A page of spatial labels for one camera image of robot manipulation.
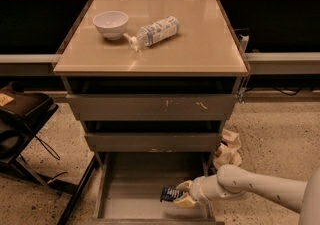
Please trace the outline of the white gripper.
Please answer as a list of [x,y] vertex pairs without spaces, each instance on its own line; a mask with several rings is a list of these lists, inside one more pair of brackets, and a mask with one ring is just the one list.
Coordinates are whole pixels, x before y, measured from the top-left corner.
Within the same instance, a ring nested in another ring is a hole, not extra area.
[[184,181],[178,184],[176,189],[189,193],[184,193],[181,197],[175,199],[173,203],[181,208],[192,208],[197,203],[201,205],[208,204],[217,196],[216,186],[216,176],[201,176],[193,181]]

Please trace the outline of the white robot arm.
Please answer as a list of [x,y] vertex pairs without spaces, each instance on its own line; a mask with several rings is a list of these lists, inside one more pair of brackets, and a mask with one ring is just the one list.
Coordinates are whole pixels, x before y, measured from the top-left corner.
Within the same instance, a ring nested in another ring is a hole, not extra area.
[[246,192],[259,195],[299,214],[298,225],[320,225],[320,169],[307,182],[248,172],[223,165],[212,176],[201,176],[176,187],[183,192],[174,203],[183,208],[232,199]]

